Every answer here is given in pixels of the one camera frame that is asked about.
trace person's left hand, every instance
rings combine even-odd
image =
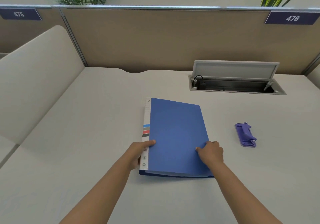
[[[129,161],[130,170],[135,169],[139,165],[138,159],[143,153],[143,150],[146,147],[153,146],[155,143],[156,143],[155,140],[131,143],[130,147],[126,150],[126,152],[122,156],[124,159]]]

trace hand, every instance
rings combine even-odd
[[[217,141],[207,141],[204,148],[196,147],[195,150],[202,162],[208,167],[212,164],[223,163],[223,148]]]
[[[143,153],[143,150],[146,147],[153,146],[155,143],[155,140],[131,143],[130,147],[122,156],[122,158],[129,162],[130,170],[135,169],[139,165],[138,159]]]

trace black cable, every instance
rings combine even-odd
[[[201,76],[201,75],[197,75],[197,76],[202,77],[202,81],[203,81],[203,76]],[[195,79],[196,79],[197,76],[194,77],[193,82],[192,82],[192,85],[193,85],[193,83],[195,82]]]

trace binder spine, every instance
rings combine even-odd
[[[151,98],[146,98],[146,104],[144,109],[143,129],[142,129],[142,141],[149,141],[150,136],[150,115],[151,115]],[[140,170],[148,170],[149,162],[149,147],[145,148],[141,154]]]

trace number sign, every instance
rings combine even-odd
[[[0,8],[5,20],[42,20],[35,8]]]
[[[319,16],[318,12],[271,11],[265,24],[313,25]]]

